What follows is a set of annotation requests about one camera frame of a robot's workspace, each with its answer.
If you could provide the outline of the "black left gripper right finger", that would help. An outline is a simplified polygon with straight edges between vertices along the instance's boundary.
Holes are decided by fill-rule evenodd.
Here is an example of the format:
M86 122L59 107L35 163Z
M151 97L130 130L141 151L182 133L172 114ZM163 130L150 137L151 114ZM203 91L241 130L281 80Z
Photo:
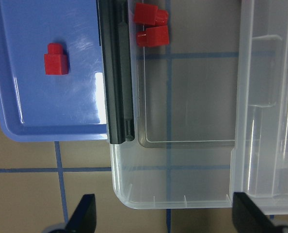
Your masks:
M273 223L244 192L233 193L232 222L238 233L277 233Z

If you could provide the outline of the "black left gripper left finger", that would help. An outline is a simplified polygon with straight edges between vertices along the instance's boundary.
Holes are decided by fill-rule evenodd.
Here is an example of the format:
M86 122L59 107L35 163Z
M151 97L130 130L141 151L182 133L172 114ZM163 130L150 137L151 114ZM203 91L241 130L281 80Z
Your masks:
M65 227L66 233L94 233L96 230L96 199L94 194L82 196Z

